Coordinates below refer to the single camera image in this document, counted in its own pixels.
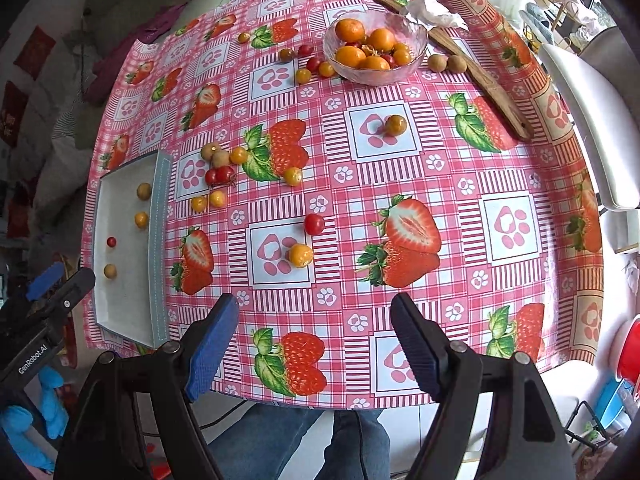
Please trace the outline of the brown longan fruit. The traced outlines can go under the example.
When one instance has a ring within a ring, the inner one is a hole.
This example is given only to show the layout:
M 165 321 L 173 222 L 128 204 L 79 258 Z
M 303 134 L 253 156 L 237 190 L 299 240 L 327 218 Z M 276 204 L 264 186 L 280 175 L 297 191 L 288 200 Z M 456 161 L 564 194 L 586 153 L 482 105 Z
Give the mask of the brown longan fruit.
M 116 278 L 117 268 L 113 263 L 107 263 L 107 265 L 104 266 L 103 273 L 107 278 L 112 280 L 113 278 Z

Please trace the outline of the yellow cherry tomato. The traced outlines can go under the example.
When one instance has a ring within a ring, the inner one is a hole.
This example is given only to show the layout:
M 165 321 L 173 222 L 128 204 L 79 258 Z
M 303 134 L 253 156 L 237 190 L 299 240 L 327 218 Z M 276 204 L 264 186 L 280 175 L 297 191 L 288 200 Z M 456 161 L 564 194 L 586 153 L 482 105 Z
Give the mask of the yellow cherry tomato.
M 194 214 L 200 214 L 206 211 L 208 198 L 206 196 L 195 196 L 190 200 L 191 210 Z
M 291 188 L 296 188 L 303 182 L 303 171 L 298 167 L 290 167 L 283 173 L 284 182 Z
M 144 230 L 149 224 L 149 216 L 145 211 L 138 211 L 134 215 L 134 223 L 137 228 L 140 230 Z
M 314 260 L 314 252 L 305 244 L 294 244 L 288 248 L 288 262 L 296 268 L 306 268 Z
M 227 205 L 227 194 L 223 190 L 213 190 L 209 193 L 208 201 L 212 208 L 224 208 Z

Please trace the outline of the white shallow tray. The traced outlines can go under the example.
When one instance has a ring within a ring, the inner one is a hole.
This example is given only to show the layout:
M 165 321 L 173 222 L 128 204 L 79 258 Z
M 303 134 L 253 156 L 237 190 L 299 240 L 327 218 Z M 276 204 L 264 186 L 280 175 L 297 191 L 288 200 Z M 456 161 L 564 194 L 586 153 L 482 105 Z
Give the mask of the white shallow tray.
M 171 158 L 162 151 L 145 154 L 104 174 L 93 222 L 96 324 L 151 348 L 169 339 L 164 243 L 170 174 Z M 138 199 L 137 187 L 142 182 L 152 185 L 149 200 Z M 144 230 L 134 223 L 138 211 L 149 216 Z M 106 244 L 110 236 L 117 240 L 114 248 Z M 112 280 L 103 273 L 107 263 L 117 268 Z

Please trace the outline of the blue jeans legs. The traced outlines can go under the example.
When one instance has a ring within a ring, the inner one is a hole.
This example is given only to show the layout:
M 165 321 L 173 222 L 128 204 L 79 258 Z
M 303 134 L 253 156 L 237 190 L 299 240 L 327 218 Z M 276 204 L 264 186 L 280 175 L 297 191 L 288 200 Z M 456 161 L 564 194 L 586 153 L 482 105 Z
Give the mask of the blue jeans legs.
M 277 479 L 323 414 L 310 408 L 255 404 L 209 443 L 226 479 Z M 390 478 L 390 437 L 380 410 L 335 411 L 318 479 Z

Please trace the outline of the brown longan in tray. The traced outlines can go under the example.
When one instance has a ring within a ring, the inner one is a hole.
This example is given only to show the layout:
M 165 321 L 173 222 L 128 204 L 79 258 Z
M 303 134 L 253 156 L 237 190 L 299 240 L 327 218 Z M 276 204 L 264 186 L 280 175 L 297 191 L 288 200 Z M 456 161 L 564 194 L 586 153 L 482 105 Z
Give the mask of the brown longan in tray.
M 137 187 L 137 196 L 139 200 L 149 200 L 152 194 L 152 185 L 149 182 L 142 182 Z

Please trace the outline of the brown kiwi berry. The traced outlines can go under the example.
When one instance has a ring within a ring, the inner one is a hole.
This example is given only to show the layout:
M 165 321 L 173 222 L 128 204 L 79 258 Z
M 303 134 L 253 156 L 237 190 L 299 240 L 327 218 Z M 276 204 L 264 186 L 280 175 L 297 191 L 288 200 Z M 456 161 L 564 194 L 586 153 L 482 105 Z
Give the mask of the brown kiwi berry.
M 220 145 L 217 142 L 209 142 L 202 146 L 200 154 L 201 158 L 206 162 L 210 162 L 215 152 L 220 149 Z
M 230 153 L 226 150 L 216 150 L 213 152 L 212 160 L 210 161 L 213 168 L 220 168 L 230 165 Z

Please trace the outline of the strawberry pattern pink tablecloth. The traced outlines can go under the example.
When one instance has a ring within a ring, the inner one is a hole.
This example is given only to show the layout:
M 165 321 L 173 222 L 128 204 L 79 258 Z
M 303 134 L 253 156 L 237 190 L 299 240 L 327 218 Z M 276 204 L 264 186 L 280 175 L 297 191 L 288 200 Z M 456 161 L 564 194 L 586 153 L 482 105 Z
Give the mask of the strawberry pattern pink tablecloth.
M 166 153 L 169 339 L 224 292 L 240 307 L 217 391 L 310 408 L 425 403 L 390 322 L 398 292 L 488 356 L 523 351 L 541 370 L 596 357 L 602 242 L 570 114 L 488 0 L 439 1 L 464 19 L 450 37 L 512 96 L 532 142 L 510 136 L 465 74 L 422 62 L 368 87 L 327 70 L 329 24 L 383 11 L 371 0 L 233 0 L 129 50 L 96 138 L 81 258 L 92 266 L 101 177 Z M 209 142 L 250 152 L 230 162 L 234 185 L 206 185 Z M 283 180 L 293 166 L 296 188 Z M 213 190 L 227 205 L 194 214 L 190 200 Z M 307 214 L 326 220 L 322 234 L 305 232 Z M 297 243 L 314 252 L 306 268 L 288 262 Z

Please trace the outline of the olive green sofa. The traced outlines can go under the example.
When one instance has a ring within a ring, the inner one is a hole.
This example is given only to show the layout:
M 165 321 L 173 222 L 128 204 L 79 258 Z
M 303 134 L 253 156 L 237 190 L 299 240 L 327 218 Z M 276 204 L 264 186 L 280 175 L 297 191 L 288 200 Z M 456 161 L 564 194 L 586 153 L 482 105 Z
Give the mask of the olive green sofa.
M 85 0 L 82 44 L 96 50 L 98 59 L 82 69 L 82 103 L 74 113 L 76 148 L 88 150 L 96 142 L 101 115 L 116 76 L 137 41 L 160 44 L 190 21 L 230 0 Z

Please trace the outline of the white chair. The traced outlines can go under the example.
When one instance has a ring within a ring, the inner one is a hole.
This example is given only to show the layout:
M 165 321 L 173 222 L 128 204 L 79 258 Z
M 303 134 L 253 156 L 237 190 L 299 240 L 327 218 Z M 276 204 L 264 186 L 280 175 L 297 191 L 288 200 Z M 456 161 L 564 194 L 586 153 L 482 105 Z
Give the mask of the white chair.
M 639 250 L 639 61 L 622 32 L 600 32 L 582 53 L 545 44 L 539 57 L 564 98 L 597 185 L 614 252 Z

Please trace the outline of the glass fruit bowl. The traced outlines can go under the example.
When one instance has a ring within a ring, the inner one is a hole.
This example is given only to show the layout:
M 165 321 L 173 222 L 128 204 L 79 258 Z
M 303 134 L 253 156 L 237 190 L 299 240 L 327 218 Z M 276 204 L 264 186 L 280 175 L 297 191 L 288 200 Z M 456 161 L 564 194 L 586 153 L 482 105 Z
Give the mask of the glass fruit bowl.
M 323 34 L 323 53 L 334 70 L 369 87 L 404 82 L 422 64 L 427 29 L 388 11 L 342 12 Z

